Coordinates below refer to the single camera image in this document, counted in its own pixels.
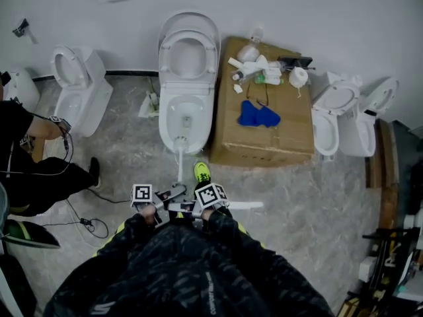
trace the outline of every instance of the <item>black shoe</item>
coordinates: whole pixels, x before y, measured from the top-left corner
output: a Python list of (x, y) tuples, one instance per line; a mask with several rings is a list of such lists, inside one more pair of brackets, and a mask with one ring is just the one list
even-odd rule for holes
[(99, 188), (101, 186), (100, 179), (100, 163), (95, 157), (91, 157), (91, 163), (89, 171), (90, 175), (94, 178), (94, 188)]

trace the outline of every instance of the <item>phone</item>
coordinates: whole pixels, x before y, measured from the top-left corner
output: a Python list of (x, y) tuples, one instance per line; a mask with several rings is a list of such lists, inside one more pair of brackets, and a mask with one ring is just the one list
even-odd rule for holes
[(0, 73), (1, 76), (1, 84), (3, 86), (7, 85), (9, 81), (11, 80), (11, 76), (8, 72), (4, 72), (3, 74)]

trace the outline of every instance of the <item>yellow-green shoe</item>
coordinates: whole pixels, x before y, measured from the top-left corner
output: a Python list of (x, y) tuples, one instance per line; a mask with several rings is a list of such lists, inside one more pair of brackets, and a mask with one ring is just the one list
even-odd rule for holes
[(198, 183), (209, 181), (212, 179), (210, 170), (204, 162), (199, 162), (194, 167), (194, 175)]

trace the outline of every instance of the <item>marble floor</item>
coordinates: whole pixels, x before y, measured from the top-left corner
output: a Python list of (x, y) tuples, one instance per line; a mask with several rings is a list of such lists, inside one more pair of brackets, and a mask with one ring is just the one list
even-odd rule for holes
[[(91, 156), (100, 160), (102, 187), (99, 192), (115, 200), (127, 199), (134, 183), (168, 188), (177, 176), (172, 153), (161, 142), (158, 119), (137, 116), (150, 89), (145, 77), (107, 77), (114, 87), (100, 127), (90, 138), (74, 137), (73, 160), (87, 166)], [(153, 79), (155, 88), (158, 81)], [(55, 81), (38, 83), (42, 98), (37, 112), (54, 112), (60, 89)], [(45, 157), (63, 156), (59, 140), (46, 143)], [(191, 191), (191, 171), (206, 154), (187, 157), (184, 183)], [(264, 207), (233, 211), (251, 236), (285, 256), (328, 300), (337, 312), (346, 292), (357, 283), (358, 266), (368, 243), (361, 238), (372, 232), (379, 217), (380, 192), (365, 188), (364, 159), (338, 153), (334, 162), (317, 157), (304, 165), (285, 168), (233, 168), (211, 165), (212, 178), (222, 184), (230, 199), (262, 201)], [(79, 216), (99, 218), (110, 232), (134, 214), (128, 203), (111, 204), (87, 191), (69, 198)], [(47, 213), (29, 218), (39, 224), (72, 221), (68, 206), (55, 204)], [(82, 226), (47, 227), (61, 244), (59, 250), (39, 250), (9, 245), (22, 264), (38, 299), (40, 314), (54, 291), (79, 264), (104, 243)]]

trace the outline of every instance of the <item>sleeve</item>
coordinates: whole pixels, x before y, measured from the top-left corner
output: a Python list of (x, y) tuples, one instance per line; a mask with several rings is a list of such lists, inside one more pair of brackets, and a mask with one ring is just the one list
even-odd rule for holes
[(93, 258), (72, 271), (47, 304), (44, 316), (87, 315), (92, 302), (125, 272), (128, 250), (145, 244), (152, 231), (140, 214), (122, 223)]
[(0, 132), (13, 141), (22, 139), (34, 116), (15, 101), (0, 101)]
[(237, 221), (215, 211), (209, 219), (211, 234), (232, 249), (233, 261), (278, 315), (333, 316), (326, 300), (288, 261), (262, 247), (240, 231)]

